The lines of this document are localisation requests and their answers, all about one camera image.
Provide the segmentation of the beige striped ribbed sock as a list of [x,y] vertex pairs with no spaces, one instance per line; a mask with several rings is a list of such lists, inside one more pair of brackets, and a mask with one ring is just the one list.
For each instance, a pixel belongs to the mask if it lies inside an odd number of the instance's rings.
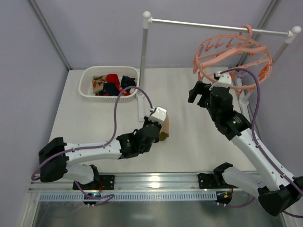
[[159,141],[165,141],[169,137],[169,117],[166,116],[160,130]]

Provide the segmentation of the pink round clip hanger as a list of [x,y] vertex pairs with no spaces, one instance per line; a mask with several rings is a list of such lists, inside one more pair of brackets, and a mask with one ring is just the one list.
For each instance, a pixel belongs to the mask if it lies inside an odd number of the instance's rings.
[[251,57],[252,60],[239,65],[239,68],[250,71],[257,68],[259,70],[257,79],[260,84],[269,77],[273,60],[268,47],[252,39],[253,30],[249,24],[243,27],[248,32],[247,36],[244,36],[242,32],[216,35],[199,45],[193,59],[193,73],[197,74],[199,81],[206,78],[211,84],[215,83],[217,81],[215,75],[208,73],[207,69],[218,67],[229,60],[239,60],[243,55]]

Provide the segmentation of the navy sock red toe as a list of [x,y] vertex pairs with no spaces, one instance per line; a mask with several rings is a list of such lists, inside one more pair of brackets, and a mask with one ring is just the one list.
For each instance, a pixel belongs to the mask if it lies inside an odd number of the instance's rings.
[[124,92],[130,92],[130,88],[125,90],[125,88],[129,86],[136,86],[135,78],[131,78],[129,76],[122,76],[121,88],[124,90]]

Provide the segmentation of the navy sock beige toe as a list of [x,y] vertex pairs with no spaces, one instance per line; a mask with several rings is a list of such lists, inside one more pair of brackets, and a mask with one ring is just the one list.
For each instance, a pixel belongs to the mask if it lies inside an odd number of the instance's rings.
[[105,83],[103,89],[97,93],[98,96],[118,96],[120,93],[115,83]]

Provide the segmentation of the beige orange argyle sock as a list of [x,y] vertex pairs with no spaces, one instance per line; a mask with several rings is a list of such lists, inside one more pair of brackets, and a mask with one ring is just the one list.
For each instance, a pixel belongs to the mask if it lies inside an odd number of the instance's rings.
[[92,79],[93,94],[97,95],[99,92],[103,91],[104,84],[106,82],[107,82],[107,75],[93,76],[93,79]]

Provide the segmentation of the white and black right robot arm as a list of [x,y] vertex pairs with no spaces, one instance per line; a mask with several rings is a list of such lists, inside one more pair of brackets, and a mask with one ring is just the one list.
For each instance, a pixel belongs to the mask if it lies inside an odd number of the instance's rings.
[[198,106],[208,110],[217,130],[237,146],[259,172],[258,179],[230,163],[214,169],[219,185],[236,186],[258,199],[262,208],[276,217],[302,198],[303,178],[295,177],[275,159],[251,123],[233,109],[233,97],[227,87],[212,87],[201,81],[189,91],[188,102],[201,95]]

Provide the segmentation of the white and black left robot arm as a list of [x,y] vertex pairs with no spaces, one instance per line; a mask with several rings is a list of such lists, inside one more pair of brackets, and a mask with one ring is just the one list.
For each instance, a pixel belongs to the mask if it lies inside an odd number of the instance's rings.
[[94,165],[85,165],[85,162],[128,159],[147,153],[153,143],[159,142],[161,129],[166,122],[166,118],[146,116],[142,128],[101,143],[72,144],[65,143],[62,137],[57,137],[38,153],[40,176],[37,179],[43,183],[62,178],[80,184],[97,181],[98,169]]

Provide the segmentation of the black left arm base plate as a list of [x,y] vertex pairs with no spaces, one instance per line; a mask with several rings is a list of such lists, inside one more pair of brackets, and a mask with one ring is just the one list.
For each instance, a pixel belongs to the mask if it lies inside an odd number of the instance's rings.
[[114,175],[97,175],[97,177],[81,177],[78,181],[83,190],[113,190],[115,183]]

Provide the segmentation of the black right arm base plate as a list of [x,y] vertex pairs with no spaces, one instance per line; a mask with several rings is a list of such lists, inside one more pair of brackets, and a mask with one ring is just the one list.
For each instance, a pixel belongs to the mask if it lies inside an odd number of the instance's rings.
[[227,184],[222,174],[216,173],[199,173],[197,175],[198,184],[200,189],[230,189],[231,186]]

